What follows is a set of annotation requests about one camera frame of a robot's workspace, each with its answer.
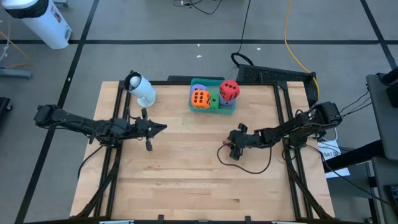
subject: orange die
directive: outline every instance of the orange die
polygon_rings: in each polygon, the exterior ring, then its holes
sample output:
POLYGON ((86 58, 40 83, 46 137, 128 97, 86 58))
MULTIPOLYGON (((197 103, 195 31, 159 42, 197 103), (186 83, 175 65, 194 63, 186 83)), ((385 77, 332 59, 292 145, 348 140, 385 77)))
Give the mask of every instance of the orange die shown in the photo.
POLYGON ((208 109, 211 104, 211 95, 206 90, 195 90, 192 93, 191 104, 193 107, 208 109))

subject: white container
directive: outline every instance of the white container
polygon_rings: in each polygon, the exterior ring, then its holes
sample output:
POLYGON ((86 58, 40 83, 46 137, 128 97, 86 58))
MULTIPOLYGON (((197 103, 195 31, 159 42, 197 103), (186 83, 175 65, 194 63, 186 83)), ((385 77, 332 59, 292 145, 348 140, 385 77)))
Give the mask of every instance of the white container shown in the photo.
POLYGON ((51 49, 69 45, 72 30, 52 0, 2 0, 1 4, 8 14, 20 19, 51 49))

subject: white paper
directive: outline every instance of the white paper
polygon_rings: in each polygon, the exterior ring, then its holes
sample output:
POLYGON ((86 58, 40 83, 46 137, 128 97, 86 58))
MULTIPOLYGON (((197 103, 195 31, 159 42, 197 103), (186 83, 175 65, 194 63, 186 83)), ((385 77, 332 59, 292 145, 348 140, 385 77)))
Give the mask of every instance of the white paper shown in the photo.
MULTIPOLYGON (((324 143, 318 142, 318 147, 319 150, 323 153, 323 157, 325 157, 326 160, 341 154, 340 148, 338 147, 336 141, 327 141, 324 143)), ((340 170, 336 170, 336 173, 345 177, 349 175, 349 170, 347 168, 342 168, 340 170)), ((326 174, 327 179, 333 177, 338 177, 338 176, 334 172, 329 172, 326 174)))

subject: red die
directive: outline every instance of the red die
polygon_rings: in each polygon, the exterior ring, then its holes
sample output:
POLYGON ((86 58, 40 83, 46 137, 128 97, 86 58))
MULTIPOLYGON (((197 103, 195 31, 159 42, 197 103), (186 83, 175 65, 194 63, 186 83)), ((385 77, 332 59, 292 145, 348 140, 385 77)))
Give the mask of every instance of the red die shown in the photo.
POLYGON ((239 96, 239 86, 234 80, 226 80, 220 85, 220 95, 225 101, 231 101, 239 96))

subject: power cord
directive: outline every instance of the power cord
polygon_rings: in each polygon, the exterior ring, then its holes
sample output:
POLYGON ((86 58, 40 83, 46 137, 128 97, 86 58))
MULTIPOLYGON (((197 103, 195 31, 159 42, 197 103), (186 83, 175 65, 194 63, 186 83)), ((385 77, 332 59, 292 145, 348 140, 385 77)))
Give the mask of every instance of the power cord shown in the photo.
POLYGON ((333 130, 335 131, 335 138, 333 140, 327 140, 324 136, 321 139, 324 141, 337 141, 338 139, 337 129, 333 128, 333 130))
POLYGON ((175 7, 193 6, 195 9, 199 10, 200 12, 202 12, 202 13, 204 13, 204 14, 212 15, 212 14, 214 14, 214 13, 217 11, 218 7, 219 7, 220 4, 223 2, 223 0, 220 0, 219 3, 218 3, 218 5, 216 6, 216 8, 214 9, 213 12, 206 12, 206 11, 204 11, 204 10, 199 9, 198 7, 196 7, 196 4, 201 3, 203 0, 199 0, 199 1, 197 1, 197 2, 192 2, 192 0, 189 0, 189 1, 190 1, 189 3, 184 3, 183 0, 174 0, 173 6, 175 6, 175 7))
POLYGON ((272 139, 272 141, 271 141, 271 147, 269 148, 269 159, 268 159, 268 164, 266 165, 266 167, 265 167, 263 170, 261 170, 261 171, 259 171, 259 172, 253 172, 253 171, 247 170, 247 169, 245 169, 245 168, 243 168, 243 167, 241 167, 241 166, 239 166, 239 165, 236 165, 236 164, 227 164, 227 163, 225 163, 225 162, 223 162, 223 161, 221 160, 221 158, 220 158, 220 150, 221 150, 224 146, 230 146, 231 143, 223 144, 220 148, 218 148, 218 150, 217 150, 217 159, 219 160, 219 162, 220 162, 221 164, 223 164, 223 165, 225 165, 225 166, 237 167, 237 168, 239 168, 239 169, 241 169, 241 170, 243 170, 243 171, 245 171, 245 172, 247 172, 247 173, 249 173, 249 174, 262 174, 263 172, 265 172, 265 171, 268 169, 269 165, 271 164, 271 159, 272 159, 272 145, 273 145, 275 139, 276 139, 276 138, 273 138, 273 139, 272 139))
POLYGON ((87 162, 87 160, 89 158, 91 158, 92 156, 94 156, 99 150, 101 150, 104 146, 100 146, 99 148, 97 148, 93 153, 91 153, 81 164, 79 167, 79 170, 77 172, 77 179, 79 179, 80 177, 80 172, 81 172, 81 168, 83 168, 83 166, 85 165, 85 163, 87 162))
POLYGON ((313 146, 310 146, 310 145, 306 145, 306 146, 308 146, 308 147, 310 147, 311 149, 313 149, 314 151, 318 152, 318 153, 321 155, 321 157, 322 157, 322 162, 324 163, 324 165, 325 165, 329 170, 331 170, 332 172, 334 172, 337 176, 343 178, 345 181, 347 181, 348 183, 350 183, 352 186, 356 187, 356 188, 359 189, 360 191, 362 191, 362 192, 364 192, 364 193, 370 195, 371 197, 374 197, 375 199, 379 200, 380 202, 385 203, 386 205, 390 206, 393 210, 396 209, 395 206, 393 206, 391 203, 389 203, 389 202, 387 202, 387 201, 385 201, 385 200, 383 200, 383 199, 381 199, 381 198, 375 196, 375 195, 372 194, 371 192, 368 192, 367 190, 363 189, 362 187, 360 187, 360 186, 354 184, 352 181, 348 180, 346 177, 343 177, 342 175, 338 174, 335 170, 331 169, 330 166, 327 164, 327 162, 326 162, 326 160, 325 160, 325 157, 323 156, 323 153, 320 152, 317 148, 315 148, 315 147, 313 147, 313 146))
POLYGON ((366 102, 368 102, 368 100, 370 100, 370 99, 371 99, 371 98, 368 97, 364 102, 362 102, 360 105, 354 107, 354 109, 352 109, 350 112, 352 112, 352 111, 356 110, 357 108, 359 108, 360 106, 364 105, 364 104, 365 104, 366 102))
POLYGON ((285 157, 285 149, 282 150, 282 159, 286 162, 292 162, 296 157, 297 157, 297 153, 299 152, 300 148, 299 147, 294 147, 292 148, 292 150, 294 151, 294 156, 292 158, 290 158, 289 160, 286 159, 285 157))
POLYGON ((372 104, 372 103, 370 102, 370 103, 366 104, 365 106, 363 106, 363 107, 361 107, 361 108, 359 108, 359 109, 352 110, 352 111, 350 111, 349 113, 346 113, 346 114, 344 114, 343 116, 341 116, 341 118, 344 118, 344 117, 347 116, 347 115, 350 115, 350 114, 353 114, 353 113, 355 113, 355 112, 357 112, 357 111, 360 111, 360 110, 362 110, 363 108, 365 108, 365 107, 367 107, 367 106, 369 106, 369 105, 371 105, 371 104, 372 104))
MULTIPOLYGON (((6 40, 7 40, 7 45, 4 48, 4 51, 2 53, 2 55, 0 56, 0 61, 3 59, 3 57, 5 57, 6 55, 6 51, 8 49, 9 44, 13 45, 22 55, 25 56, 26 60, 30 60, 29 56, 23 51, 21 50, 16 44, 13 43, 13 41, 10 40, 10 34, 11 34, 11 28, 10 28, 10 17, 8 17, 8 35, 5 35, 1 30, 0 30, 0 35, 2 35, 6 40)), ((17 65, 10 65, 8 67, 6 67, 6 69, 11 69, 11 68, 17 68, 17 67, 23 67, 25 65, 28 65, 27 63, 20 63, 17 65)))
POLYGON ((213 12, 206 12, 206 11, 203 11, 203 10, 199 9, 199 8, 196 6, 196 4, 198 4, 198 3, 201 2, 201 1, 196 2, 196 3, 192 3, 192 0, 189 0, 189 1, 190 1, 191 6, 193 6, 195 9, 198 9, 198 10, 201 11, 202 13, 208 14, 208 15, 214 14, 214 13, 217 11, 217 9, 218 9, 218 7, 220 6, 220 4, 223 2, 223 0, 220 0, 220 2, 218 3, 217 7, 214 9, 213 12))
POLYGON ((331 144, 327 144, 327 143, 324 143, 324 142, 321 142, 322 144, 325 144, 325 145, 327 145, 327 146, 330 146, 330 147, 334 147, 334 148, 336 148, 336 149, 340 149, 340 150, 342 150, 342 151, 346 151, 346 152, 351 152, 351 150, 348 150, 348 149, 344 149, 344 148, 340 148, 340 147, 337 147, 337 146, 333 146, 333 145, 331 145, 331 144))
MULTIPOLYGON (((287 7, 287 12, 286 12, 286 16, 285 16, 285 23, 284 23, 284 41, 285 41, 285 45, 287 50, 289 51, 290 55, 294 58, 294 60, 308 73, 311 74, 311 72, 297 59, 297 57, 293 54, 293 52, 291 51, 289 45, 287 44, 286 41, 286 27, 287 27, 287 21, 289 18, 289 13, 290 13, 290 8, 292 7, 292 0, 289 0, 289 6, 287 7)), ((319 90, 319 86, 318 86, 318 82, 317 79, 315 77, 312 77, 312 80, 315 84, 315 87, 317 88, 317 95, 318 95, 318 99, 320 97, 320 90, 319 90)))
POLYGON ((231 54, 231 59, 232 59, 232 61, 234 62, 234 64, 235 64, 238 68, 239 68, 239 63, 235 60, 235 56, 241 57, 241 58, 242 58, 243 60, 245 60, 247 63, 249 63, 250 65, 253 65, 253 66, 254 66, 253 62, 252 62, 248 57, 246 57, 245 55, 243 55, 243 54, 240 53, 240 51, 241 51, 241 49, 242 49, 242 44, 243 44, 244 30, 246 29, 246 21, 248 20, 248 14, 249 14, 250 3, 251 3, 251 0, 249 0, 248 9, 246 10, 246 15, 245 15, 245 17, 244 17, 243 31, 242 31, 241 43, 240 43, 240 45, 239 45, 239 50, 238 50, 237 52, 231 54))
MULTIPOLYGON (((195 3, 193 3, 194 5, 195 4, 198 4, 198 3, 200 3, 200 2, 202 2, 203 0, 199 0, 199 1, 197 1, 197 2, 195 2, 195 3)), ((173 2, 173 6, 175 6, 175 7, 185 7, 185 6, 191 6, 191 5, 193 5, 193 4, 191 4, 191 3, 184 3, 184 1, 183 0, 174 0, 174 2, 173 2)))
POLYGON ((354 101, 353 103, 349 104, 348 106, 345 106, 343 109, 341 109, 341 111, 339 111, 339 113, 343 112, 345 109, 349 108, 350 106, 354 105, 355 103, 357 103, 359 100, 361 100, 362 98, 364 98, 367 94, 369 93, 369 90, 366 91, 365 94, 363 94, 362 96, 360 96, 356 101, 354 101))

